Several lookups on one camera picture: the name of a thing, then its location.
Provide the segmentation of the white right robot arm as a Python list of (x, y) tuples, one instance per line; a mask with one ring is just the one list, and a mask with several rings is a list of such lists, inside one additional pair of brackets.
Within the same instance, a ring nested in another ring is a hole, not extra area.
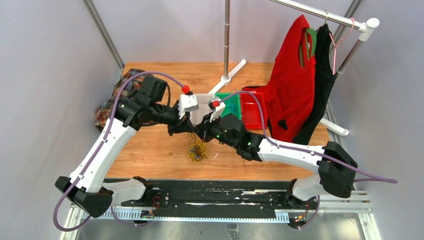
[(235, 115), (228, 114), (214, 121), (203, 120), (198, 126), (199, 137), (209, 142), (216, 139), (235, 149), (248, 161), (278, 162), (300, 167), (313, 175), (294, 179), (285, 195), (286, 203), (294, 209), (318, 195), (333, 195), (347, 199), (351, 196), (357, 163), (336, 142), (325, 146), (301, 145), (267, 138), (248, 131)]

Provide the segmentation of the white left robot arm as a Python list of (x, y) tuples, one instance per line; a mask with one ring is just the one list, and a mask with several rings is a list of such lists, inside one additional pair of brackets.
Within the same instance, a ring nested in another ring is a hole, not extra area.
[(190, 112), (199, 109), (199, 101), (187, 85), (180, 83), (182, 94), (176, 106), (160, 104), (169, 84), (155, 77), (155, 72), (148, 72), (139, 89), (123, 95), (130, 82), (131, 79), (128, 79), (119, 90), (109, 119), (80, 165), (69, 176), (60, 176), (56, 180), (55, 186), (62, 196), (54, 208), (54, 216), (65, 199), (93, 218), (100, 217), (111, 206), (122, 202), (135, 200), (142, 207), (152, 203), (153, 193), (145, 179), (133, 177), (107, 183), (104, 181), (106, 174), (127, 142), (143, 125), (154, 122), (179, 127), (186, 122)]

